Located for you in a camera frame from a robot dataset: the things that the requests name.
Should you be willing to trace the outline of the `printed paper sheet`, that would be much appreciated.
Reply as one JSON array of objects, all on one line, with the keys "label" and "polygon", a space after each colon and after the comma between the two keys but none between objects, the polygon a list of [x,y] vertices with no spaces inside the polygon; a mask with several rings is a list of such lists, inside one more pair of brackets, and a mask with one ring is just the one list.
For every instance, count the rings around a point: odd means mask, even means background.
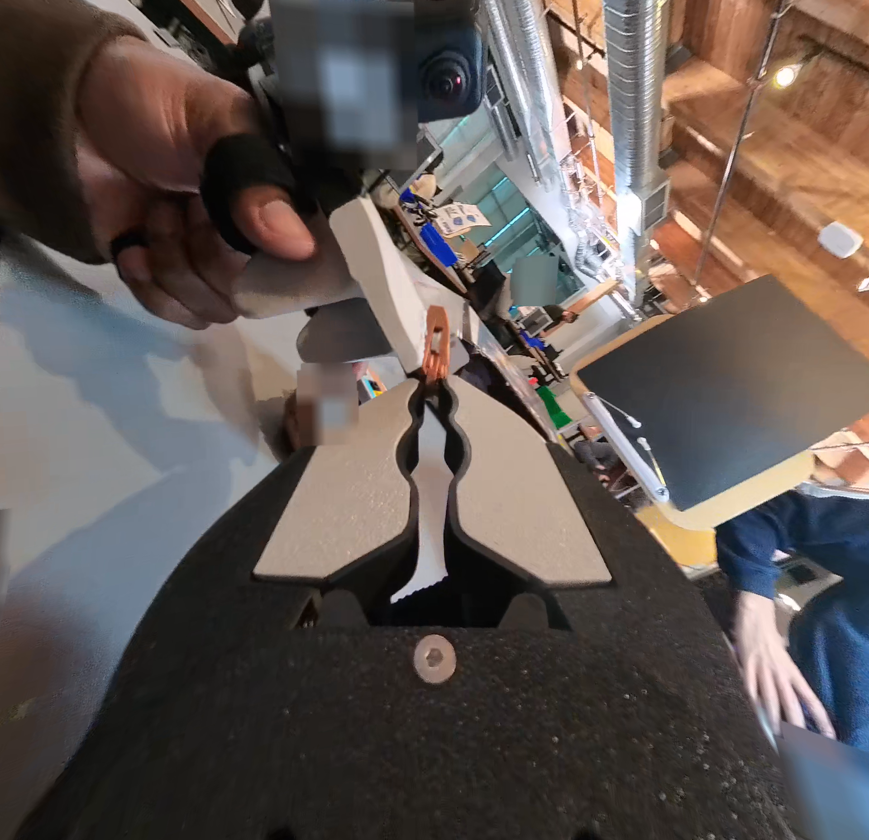
[{"label": "printed paper sheet", "polygon": [[491,226],[481,210],[472,204],[445,204],[433,209],[431,216],[433,226],[445,239],[466,235],[473,228]]}]

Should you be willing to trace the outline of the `person's left forearm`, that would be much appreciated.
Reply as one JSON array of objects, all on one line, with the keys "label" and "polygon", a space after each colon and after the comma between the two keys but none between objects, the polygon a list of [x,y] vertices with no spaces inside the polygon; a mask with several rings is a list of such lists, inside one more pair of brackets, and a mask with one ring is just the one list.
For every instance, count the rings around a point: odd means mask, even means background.
[{"label": "person's left forearm", "polygon": [[76,95],[101,47],[146,40],[86,0],[1,0],[2,227],[91,264],[97,248],[78,171]]}]

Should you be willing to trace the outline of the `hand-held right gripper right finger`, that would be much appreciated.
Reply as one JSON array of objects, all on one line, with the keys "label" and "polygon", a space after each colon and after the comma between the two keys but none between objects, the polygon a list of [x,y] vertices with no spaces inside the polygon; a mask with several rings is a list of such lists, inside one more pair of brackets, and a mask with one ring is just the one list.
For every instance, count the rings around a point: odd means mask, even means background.
[{"label": "hand-held right gripper right finger", "polygon": [[484,598],[607,587],[613,576],[559,470],[557,445],[467,381],[443,381],[451,473],[444,561]]}]

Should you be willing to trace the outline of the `silver ceiling duct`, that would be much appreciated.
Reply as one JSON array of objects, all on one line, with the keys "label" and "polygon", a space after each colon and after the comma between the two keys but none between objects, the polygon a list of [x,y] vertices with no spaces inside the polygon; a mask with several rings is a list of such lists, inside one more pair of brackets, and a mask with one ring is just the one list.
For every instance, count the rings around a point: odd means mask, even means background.
[{"label": "silver ceiling duct", "polygon": [[[560,169],[568,137],[559,128],[563,102],[541,0],[481,0],[533,167],[559,197],[568,224],[581,234],[568,206]],[[669,0],[602,0],[606,82],[614,139],[616,237],[621,279],[635,280],[654,229],[668,215],[669,181],[659,167],[661,97]]]}]

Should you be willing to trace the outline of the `person's left hand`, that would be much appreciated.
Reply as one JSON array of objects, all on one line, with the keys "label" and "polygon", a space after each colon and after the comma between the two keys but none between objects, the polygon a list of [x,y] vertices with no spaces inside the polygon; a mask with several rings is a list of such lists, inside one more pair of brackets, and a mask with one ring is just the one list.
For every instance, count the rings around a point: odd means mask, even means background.
[{"label": "person's left hand", "polygon": [[223,138],[259,133],[254,99],[139,38],[103,44],[76,90],[78,173],[95,243],[148,313],[193,330],[239,315],[248,257],[230,248],[198,194]]}]

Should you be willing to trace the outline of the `white wall device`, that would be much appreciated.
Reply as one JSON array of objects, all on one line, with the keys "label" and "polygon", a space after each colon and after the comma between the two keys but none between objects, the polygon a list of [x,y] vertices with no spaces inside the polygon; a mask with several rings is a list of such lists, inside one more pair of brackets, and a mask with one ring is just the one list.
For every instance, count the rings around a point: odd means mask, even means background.
[{"label": "white wall device", "polygon": [[818,243],[830,255],[845,260],[858,253],[863,247],[864,238],[842,222],[831,221],[820,229]]}]

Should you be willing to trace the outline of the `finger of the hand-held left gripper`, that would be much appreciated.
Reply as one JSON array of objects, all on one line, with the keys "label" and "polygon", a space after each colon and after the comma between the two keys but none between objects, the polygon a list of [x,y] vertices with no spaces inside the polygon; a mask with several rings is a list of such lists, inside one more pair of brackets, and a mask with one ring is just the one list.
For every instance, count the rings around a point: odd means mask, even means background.
[{"label": "finger of the hand-held left gripper", "polygon": [[369,302],[390,300],[401,310],[412,310],[412,368],[420,371],[429,306],[420,298],[404,255],[393,244],[375,205],[356,197],[329,216],[353,280]]},{"label": "finger of the hand-held left gripper", "polygon": [[390,300],[351,298],[320,307],[297,337],[303,362],[349,364],[385,356],[412,368],[412,310]]}]

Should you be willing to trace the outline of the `white screen stand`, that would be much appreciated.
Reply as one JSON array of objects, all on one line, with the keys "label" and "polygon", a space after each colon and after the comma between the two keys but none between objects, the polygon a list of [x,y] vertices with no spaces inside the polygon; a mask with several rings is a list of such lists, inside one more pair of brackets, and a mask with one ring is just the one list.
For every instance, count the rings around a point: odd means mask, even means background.
[{"label": "white screen stand", "polygon": [[641,421],[595,393],[583,393],[581,401],[648,498],[668,503],[669,488]]}]

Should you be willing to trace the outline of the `small brown bracket piece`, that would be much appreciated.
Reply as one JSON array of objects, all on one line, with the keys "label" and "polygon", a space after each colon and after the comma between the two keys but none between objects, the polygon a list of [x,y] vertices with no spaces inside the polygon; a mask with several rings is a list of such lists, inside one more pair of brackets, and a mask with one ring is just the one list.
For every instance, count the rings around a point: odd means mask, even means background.
[{"label": "small brown bracket piece", "polygon": [[447,378],[450,369],[451,331],[444,307],[431,305],[427,312],[426,339],[420,370],[429,386]]}]

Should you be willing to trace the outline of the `wood-framed black screen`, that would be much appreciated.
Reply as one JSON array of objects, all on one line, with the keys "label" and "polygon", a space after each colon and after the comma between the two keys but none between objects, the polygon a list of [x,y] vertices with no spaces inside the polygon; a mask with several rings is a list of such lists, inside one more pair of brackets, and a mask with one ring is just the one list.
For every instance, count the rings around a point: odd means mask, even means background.
[{"label": "wood-framed black screen", "polygon": [[813,447],[867,414],[867,358],[772,275],[655,316],[579,361],[639,419],[669,488],[654,506],[705,531],[810,479]]}]

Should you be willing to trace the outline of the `small blue bin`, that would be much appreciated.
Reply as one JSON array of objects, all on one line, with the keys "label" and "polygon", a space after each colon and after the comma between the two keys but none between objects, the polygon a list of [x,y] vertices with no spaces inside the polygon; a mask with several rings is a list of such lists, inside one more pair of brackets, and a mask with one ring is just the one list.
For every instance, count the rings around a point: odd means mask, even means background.
[{"label": "small blue bin", "polygon": [[458,261],[457,255],[432,223],[423,224],[418,229],[418,235],[433,258],[446,268],[454,267]]}]

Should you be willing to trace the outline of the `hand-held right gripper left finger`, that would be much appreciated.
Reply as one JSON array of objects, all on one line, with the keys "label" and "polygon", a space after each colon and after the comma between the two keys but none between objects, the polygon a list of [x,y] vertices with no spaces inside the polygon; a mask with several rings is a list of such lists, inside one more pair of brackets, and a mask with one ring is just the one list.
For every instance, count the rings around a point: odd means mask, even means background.
[{"label": "hand-held right gripper left finger", "polygon": [[315,448],[254,577],[388,604],[418,561],[420,425],[421,385],[406,380],[361,407],[348,442]]}]

